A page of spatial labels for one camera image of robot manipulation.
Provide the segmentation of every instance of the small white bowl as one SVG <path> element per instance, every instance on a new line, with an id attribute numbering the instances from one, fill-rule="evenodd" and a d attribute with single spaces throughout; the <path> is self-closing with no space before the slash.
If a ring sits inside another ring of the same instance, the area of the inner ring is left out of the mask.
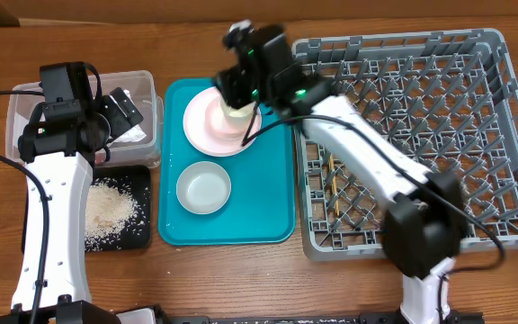
<path id="1" fill-rule="evenodd" d="M 230 194 L 231 180 L 227 171 L 213 162 L 194 163 L 177 179 L 177 199 L 184 209 L 194 214 L 218 211 Z"/>

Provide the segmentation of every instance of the gray plastic dish rack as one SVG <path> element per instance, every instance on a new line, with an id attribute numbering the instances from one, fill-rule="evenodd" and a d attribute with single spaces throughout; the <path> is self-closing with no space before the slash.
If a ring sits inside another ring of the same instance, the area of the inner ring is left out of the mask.
<path id="1" fill-rule="evenodd" d="M 455 171 L 465 211 L 518 248 L 518 85 L 499 31 L 298 40 L 293 54 L 305 73 L 338 78 L 353 109 L 391 144 L 435 172 Z M 295 135 L 306 255 L 384 257 L 372 189 L 338 159 L 329 170 L 330 152 Z M 470 225 L 462 250 L 491 248 Z"/>

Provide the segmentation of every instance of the plastic tray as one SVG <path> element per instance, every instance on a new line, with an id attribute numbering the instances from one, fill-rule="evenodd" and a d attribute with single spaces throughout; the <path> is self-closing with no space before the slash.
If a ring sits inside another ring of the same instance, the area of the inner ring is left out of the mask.
<path id="1" fill-rule="evenodd" d="M 196 94 L 211 86 L 207 78 L 183 79 L 165 94 L 159 233 L 176 246 L 281 242 L 295 229 L 291 130 L 274 128 L 232 157 L 200 153 L 185 137 L 183 113 Z M 263 125 L 276 120 L 274 115 L 265 115 Z M 179 175 L 199 161 L 219 164 L 231 179 L 229 200 L 209 215 L 186 211 L 175 191 Z"/>
<path id="2" fill-rule="evenodd" d="M 161 162 L 161 116 L 163 114 L 163 100 L 157 97 L 153 76 L 147 71 L 132 71 L 101 74 L 103 94 L 110 93 L 116 87 L 129 90 L 131 99 L 143 115 L 139 127 L 146 133 L 146 137 L 139 142 L 119 143 L 110 145 L 112 158 L 102 167 L 144 165 L 158 167 Z M 89 76 L 89 83 L 95 95 L 97 81 Z M 39 83 L 17 85 L 13 90 L 41 91 Z M 5 128 L 5 156 L 15 162 L 22 162 L 19 158 L 17 139 L 23 134 L 23 127 L 27 124 L 35 105 L 43 102 L 42 96 L 12 95 L 7 110 L 7 125 Z M 97 153 L 100 160 L 104 159 L 104 151 Z"/>
<path id="3" fill-rule="evenodd" d="M 293 53 L 306 73 L 341 80 L 353 109 L 391 144 L 434 172 L 454 170 L 466 212 L 518 248 L 518 85 L 499 31 L 298 40 Z M 339 160 L 330 172 L 329 152 L 295 135 L 307 256 L 384 257 L 372 189 Z M 333 175 L 337 196 L 330 189 Z M 335 200 L 341 215 L 335 215 Z M 494 244 L 470 225 L 463 251 L 490 248 Z"/>
<path id="4" fill-rule="evenodd" d="M 85 252 L 110 251 L 118 249 L 146 248 L 151 242 L 151 173 L 145 166 L 98 167 L 94 169 L 92 185 L 106 182 L 110 187 L 117 187 L 120 192 L 131 193 L 137 201 L 138 217 L 130 221 L 118 237 L 106 238 L 104 243 L 93 245 L 85 241 Z M 25 233 L 29 200 L 25 199 L 23 216 L 22 253 L 25 251 Z"/>

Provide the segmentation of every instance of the clear plastic box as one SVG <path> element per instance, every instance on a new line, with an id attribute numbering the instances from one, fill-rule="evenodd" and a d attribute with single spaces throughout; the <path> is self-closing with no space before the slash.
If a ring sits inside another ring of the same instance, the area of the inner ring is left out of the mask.
<path id="1" fill-rule="evenodd" d="M 132 71 L 101 74 L 103 94 L 116 87 L 129 90 L 131 99 L 143 115 L 139 127 L 147 135 L 136 142 L 113 142 L 110 145 L 112 158 L 102 167 L 143 165 L 158 167 L 161 163 L 161 127 L 163 124 L 163 100 L 156 95 L 153 76 L 147 71 Z M 89 76 L 89 83 L 95 95 L 97 81 Z M 17 85 L 13 90 L 41 91 L 39 82 Z M 43 101 L 37 95 L 12 95 L 7 110 L 5 128 L 5 155 L 15 162 L 20 160 L 17 139 L 22 135 L 31 112 L 36 104 Z M 97 152 L 98 159 L 104 159 L 104 151 Z"/>

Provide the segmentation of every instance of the pink plate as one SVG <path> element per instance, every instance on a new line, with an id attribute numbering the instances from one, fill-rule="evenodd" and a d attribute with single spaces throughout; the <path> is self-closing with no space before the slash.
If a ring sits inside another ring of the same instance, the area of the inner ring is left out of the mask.
<path id="1" fill-rule="evenodd" d="M 191 145 L 201 153 L 212 157 L 230 157 L 247 149 L 255 140 L 242 147 L 241 141 L 246 129 L 240 131 L 240 136 L 234 136 L 238 130 L 229 128 L 225 122 L 218 120 L 219 114 L 223 113 L 219 106 L 220 97 L 221 94 L 216 87 L 195 95 L 185 109 L 183 131 Z M 206 116 L 212 116 L 211 121 L 207 121 Z M 214 131 L 218 125 L 223 127 L 220 134 Z M 261 114 L 257 114 L 251 134 L 259 131 L 260 128 Z"/>

